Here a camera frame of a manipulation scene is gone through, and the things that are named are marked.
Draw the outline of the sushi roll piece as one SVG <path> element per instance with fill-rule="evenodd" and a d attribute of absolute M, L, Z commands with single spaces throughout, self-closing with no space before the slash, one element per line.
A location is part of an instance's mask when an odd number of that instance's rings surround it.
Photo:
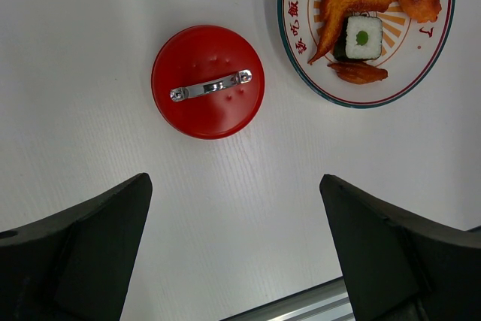
<path fill-rule="evenodd" d="M 334 45 L 334 58 L 338 62 L 378 59 L 382 53 L 382 41 L 381 19 L 362 15 L 347 17 Z"/>

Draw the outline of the red round lid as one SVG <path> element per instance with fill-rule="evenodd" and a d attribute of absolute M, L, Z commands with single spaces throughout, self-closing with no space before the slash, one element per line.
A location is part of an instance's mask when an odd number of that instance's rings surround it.
<path fill-rule="evenodd" d="M 177 131 L 213 140 L 239 132 L 265 94 L 261 60 L 250 43 L 221 26 L 178 32 L 159 51 L 151 73 L 156 106 Z"/>

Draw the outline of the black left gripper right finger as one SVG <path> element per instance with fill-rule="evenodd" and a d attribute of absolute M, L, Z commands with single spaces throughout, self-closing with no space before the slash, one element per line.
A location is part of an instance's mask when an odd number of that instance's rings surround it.
<path fill-rule="evenodd" d="M 357 320 L 478 320 L 480 229 L 454 229 L 326 174 L 319 190 Z"/>

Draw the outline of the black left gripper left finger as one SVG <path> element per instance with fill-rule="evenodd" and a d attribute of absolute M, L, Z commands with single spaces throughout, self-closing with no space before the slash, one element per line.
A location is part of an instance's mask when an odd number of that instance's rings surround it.
<path fill-rule="evenodd" d="M 153 185 L 137 174 L 90 200 L 1 233 L 3 320 L 118 320 Z"/>

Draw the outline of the white printed plate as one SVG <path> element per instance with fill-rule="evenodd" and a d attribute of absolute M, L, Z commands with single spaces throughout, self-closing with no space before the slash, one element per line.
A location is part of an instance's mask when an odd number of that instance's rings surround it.
<path fill-rule="evenodd" d="M 330 50 L 313 65 L 322 33 L 322 0 L 277 0 L 277 19 L 283 46 L 299 77 L 317 94 L 349 108 L 375 108 L 406 95 L 432 69 L 448 38 L 455 0 L 440 0 L 434 22 L 418 23 L 392 2 L 384 12 L 369 11 L 382 26 L 381 53 L 369 61 L 385 69 L 388 77 L 367 85 L 341 80 L 330 68 L 335 62 Z"/>

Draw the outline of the aluminium mounting rail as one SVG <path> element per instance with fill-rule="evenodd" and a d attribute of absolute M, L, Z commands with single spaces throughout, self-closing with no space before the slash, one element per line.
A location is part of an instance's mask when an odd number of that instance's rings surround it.
<path fill-rule="evenodd" d="M 355 320 L 342 277 L 225 320 Z"/>

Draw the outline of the small brown dumpling piece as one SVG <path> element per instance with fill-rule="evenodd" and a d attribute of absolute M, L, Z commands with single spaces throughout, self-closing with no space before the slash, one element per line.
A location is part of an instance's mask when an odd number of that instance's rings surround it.
<path fill-rule="evenodd" d="M 364 85 L 386 79 L 389 73 L 365 62 L 332 62 L 328 67 L 347 83 Z"/>

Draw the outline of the orange chicken wing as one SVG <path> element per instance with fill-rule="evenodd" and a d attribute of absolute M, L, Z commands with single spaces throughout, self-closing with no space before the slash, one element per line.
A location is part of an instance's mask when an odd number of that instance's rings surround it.
<path fill-rule="evenodd" d="M 321 16 L 324 22 L 319 43 L 313 57 L 307 62 L 312 65 L 332 49 L 343 28 L 347 14 L 355 12 L 385 12 L 394 0 L 322 0 Z"/>

